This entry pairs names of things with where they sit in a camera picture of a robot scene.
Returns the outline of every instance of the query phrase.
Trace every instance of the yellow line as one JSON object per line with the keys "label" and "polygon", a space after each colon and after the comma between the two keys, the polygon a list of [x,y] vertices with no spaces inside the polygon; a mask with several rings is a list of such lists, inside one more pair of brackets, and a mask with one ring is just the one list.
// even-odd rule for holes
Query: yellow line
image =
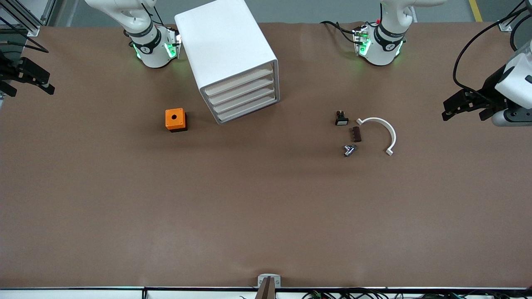
{"label": "yellow line", "polygon": [[480,15],[480,10],[478,10],[477,1],[469,0],[469,5],[471,5],[471,10],[473,11],[473,16],[475,17],[475,21],[482,22],[482,16]]}

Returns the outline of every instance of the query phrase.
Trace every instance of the green light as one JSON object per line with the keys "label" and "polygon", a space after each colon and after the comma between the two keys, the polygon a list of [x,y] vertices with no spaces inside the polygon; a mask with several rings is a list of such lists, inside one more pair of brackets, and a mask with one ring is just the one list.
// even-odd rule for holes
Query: green light
{"label": "green light", "polygon": [[399,55],[399,51],[401,50],[401,46],[403,45],[403,41],[397,46],[397,52],[395,52],[395,56]]}
{"label": "green light", "polygon": [[360,55],[365,56],[368,53],[369,46],[371,46],[371,40],[367,39],[366,42],[360,46]]}
{"label": "green light", "polygon": [[138,50],[137,50],[137,46],[135,46],[135,44],[133,44],[133,49],[135,49],[135,52],[137,52],[137,58],[141,59],[140,54],[138,53]]}
{"label": "green light", "polygon": [[168,56],[169,56],[170,58],[174,58],[174,57],[176,57],[176,50],[175,50],[175,47],[174,47],[174,46],[172,46],[172,45],[168,45],[168,44],[165,43],[165,44],[164,44],[164,48],[167,50],[167,52],[168,52]]}

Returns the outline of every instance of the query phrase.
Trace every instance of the brown tabletop surface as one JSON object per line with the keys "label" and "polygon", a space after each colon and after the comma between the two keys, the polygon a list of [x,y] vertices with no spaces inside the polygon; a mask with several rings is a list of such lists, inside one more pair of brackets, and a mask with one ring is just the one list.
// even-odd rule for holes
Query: brown tabletop surface
{"label": "brown tabletop surface", "polygon": [[[386,67],[322,24],[261,24],[281,101],[216,124],[186,60],[149,69],[121,28],[42,28],[55,95],[0,109],[0,286],[500,286],[532,281],[532,129],[442,121],[486,24],[416,23]],[[459,68],[510,57],[491,30]],[[187,132],[164,110],[183,107]],[[344,110],[350,126],[336,127]],[[381,117],[397,131],[361,126]]]}

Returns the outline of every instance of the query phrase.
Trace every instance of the white box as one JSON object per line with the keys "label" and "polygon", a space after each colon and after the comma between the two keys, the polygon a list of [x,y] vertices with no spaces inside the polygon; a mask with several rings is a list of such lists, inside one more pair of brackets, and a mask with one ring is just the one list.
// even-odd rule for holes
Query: white box
{"label": "white box", "polygon": [[199,92],[224,123],[279,101],[278,62],[244,0],[176,15]]}

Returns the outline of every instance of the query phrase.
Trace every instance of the orange cube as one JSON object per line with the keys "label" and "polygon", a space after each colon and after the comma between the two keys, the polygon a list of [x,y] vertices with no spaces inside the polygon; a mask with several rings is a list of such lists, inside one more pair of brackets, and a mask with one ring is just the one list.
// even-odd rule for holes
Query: orange cube
{"label": "orange cube", "polygon": [[165,124],[166,128],[174,132],[183,132],[188,130],[187,127],[187,114],[183,108],[168,109],[165,112]]}

